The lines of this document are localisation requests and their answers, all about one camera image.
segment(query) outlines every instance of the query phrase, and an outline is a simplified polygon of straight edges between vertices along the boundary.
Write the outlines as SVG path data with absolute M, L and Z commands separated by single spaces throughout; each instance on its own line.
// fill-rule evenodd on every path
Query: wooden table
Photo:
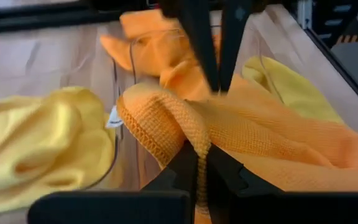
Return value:
M 0 6 L 37 3 L 32 0 L 0 0 Z M 213 24 L 219 24 L 220 13 L 213 13 Z M 344 121 L 358 131 L 358 96 L 314 46 L 292 17 L 280 6 L 250 18 L 244 32 L 236 72 L 245 60 L 261 53 L 296 70 L 314 83 L 334 106 Z M 122 36 L 118 22 L 42 29 L 0 34 L 0 98 L 9 95 L 43 96 L 68 85 L 88 87 L 103 101 L 109 111 L 117 97 L 112 60 L 99 43 L 101 34 Z M 118 68 L 123 84 L 133 84 L 131 76 Z M 125 189 L 139 188 L 158 170 L 155 162 L 133 138 L 126 138 L 119 156 L 133 159 L 138 166 L 125 167 L 128 178 Z M 132 179 L 140 173 L 143 180 Z M 114 170 L 94 189 L 107 190 Z M 0 223 L 24 224 L 26 209 L 0 214 Z

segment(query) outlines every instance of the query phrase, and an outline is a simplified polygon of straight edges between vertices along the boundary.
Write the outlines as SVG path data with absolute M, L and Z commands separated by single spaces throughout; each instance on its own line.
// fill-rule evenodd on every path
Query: fabric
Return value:
M 115 140 L 105 116 L 97 96 L 80 87 L 0 101 L 0 212 L 102 178 Z
M 247 169 L 285 191 L 357 191 L 358 133 L 330 121 L 304 118 L 240 76 L 224 96 L 182 100 L 140 83 L 117 101 L 137 140 L 166 166 L 185 139 L 199 157 L 198 211 L 207 212 L 206 155 L 217 145 Z M 197 220 L 210 222 L 205 217 Z
M 255 80 L 303 117 L 344 123 L 317 88 L 274 59 L 250 58 L 242 69 L 242 76 Z
M 203 100 L 210 96 L 208 82 L 177 21 L 164 19 L 160 10 L 127 12 L 120 17 L 129 40 L 101 36 L 108 54 L 137 76 L 159 77 L 160 86 L 179 98 Z M 220 36 L 214 36 L 219 57 Z M 270 58 L 252 57 L 243 76 L 258 82 L 282 103 L 307 118 L 343 123 L 325 97 L 301 75 Z

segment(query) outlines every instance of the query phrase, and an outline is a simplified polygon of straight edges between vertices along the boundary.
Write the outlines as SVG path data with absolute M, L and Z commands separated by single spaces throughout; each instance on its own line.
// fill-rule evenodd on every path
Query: yellow towel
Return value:
M 304 118 L 238 75 L 226 96 L 202 101 L 134 85 L 118 99 L 117 110 L 161 166 L 185 139 L 192 143 L 199 156 L 198 211 L 206 212 L 205 159 L 211 143 L 286 191 L 358 191 L 358 133 Z
M 105 118 L 98 98 L 80 87 L 0 101 L 0 212 L 102 178 L 115 140 Z
M 164 19 L 160 10 L 128 12 L 120 20 L 129 40 L 103 35 L 101 43 L 122 68 L 135 69 L 137 75 L 159 77 L 160 86 L 182 99 L 202 100 L 210 95 L 202 69 L 177 21 Z M 217 56 L 219 43 L 220 36 L 216 35 Z M 259 57 L 249 59 L 243 76 L 257 81 L 304 117 L 343 122 L 308 80 L 273 59 L 263 57 L 263 61 L 264 68 Z

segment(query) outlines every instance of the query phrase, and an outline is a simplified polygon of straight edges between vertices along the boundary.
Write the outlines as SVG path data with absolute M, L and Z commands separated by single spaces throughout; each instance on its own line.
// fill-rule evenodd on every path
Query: white tag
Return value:
M 113 106 L 111 109 L 109 121 L 106 124 L 106 128 L 116 128 L 120 127 L 124 122 L 120 117 L 118 117 L 117 106 Z

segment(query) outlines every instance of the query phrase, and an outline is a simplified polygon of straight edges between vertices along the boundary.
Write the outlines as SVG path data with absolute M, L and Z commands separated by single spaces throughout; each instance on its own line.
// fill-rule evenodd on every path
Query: microfiber cloth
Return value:
M 134 69 L 138 76 L 159 77 L 160 86 L 181 99 L 204 100 L 211 95 L 203 71 L 176 20 L 163 18 L 161 11 L 155 9 L 127 12 L 120 21 L 129 40 L 103 35 L 101 43 L 122 68 Z M 217 57 L 219 43 L 220 35 L 215 35 Z M 271 58 L 250 58 L 242 76 L 255 80 L 261 88 L 304 117 L 343 123 L 308 80 Z
M 102 102 L 80 87 L 0 101 L 0 212 L 96 183 L 114 159 Z
M 165 167 L 184 140 L 198 157 L 198 213 L 207 213 L 206 155 L 217 145 L 285 191 L 358 192 L 358 133 L 343 124 L 304 118 L 256 82 L 234 75 L 227 95 L 179 98 L 140 83 L 117 101 L 135 138 Z

